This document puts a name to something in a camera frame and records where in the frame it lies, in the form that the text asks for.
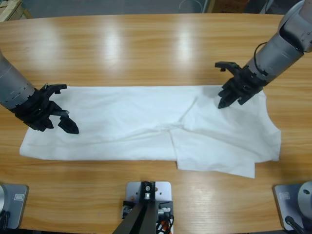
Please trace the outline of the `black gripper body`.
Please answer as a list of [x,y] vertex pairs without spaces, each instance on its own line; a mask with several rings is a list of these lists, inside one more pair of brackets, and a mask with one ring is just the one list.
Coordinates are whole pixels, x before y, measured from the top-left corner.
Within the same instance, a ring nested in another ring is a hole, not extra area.
[[219,65],[218,67],[221,72],[228,70],[233,75],[233,77],[222,86],[222,90],[218,95],[232,95],[237,98],[236,101],[238,101],[240,105],[246,103],[267,85],[267,82],[252,73],[247,65],[243,68],[239,65]]
[[60,94],[60,89],[35,89],[23,104],[18,104],[13,109],[13,113],[34,130],[43,132],[46,129],[53,129],[49,116],[68,116],[68,112],[49,100],[52,94]]

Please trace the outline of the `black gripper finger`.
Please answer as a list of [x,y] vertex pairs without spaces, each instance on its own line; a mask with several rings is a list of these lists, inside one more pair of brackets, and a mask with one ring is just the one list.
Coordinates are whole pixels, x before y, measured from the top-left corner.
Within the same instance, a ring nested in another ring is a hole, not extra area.
[[73,120],[71,120],[68,116],[61,116],[58,126],[68,134],[77,133],[76,123]]
[[63,117],[63,130],[68,134],[78,134],[78,126],[69,116]]
[[232,105],[237,100],[236,97],[222,97],[221,98],[221,108],[226,108]]
[[226,108],[229,107],[232,103],[233,103],[233,96],[232,95],[224,95],[221,96],[219,104],[218,104],[218,108]]

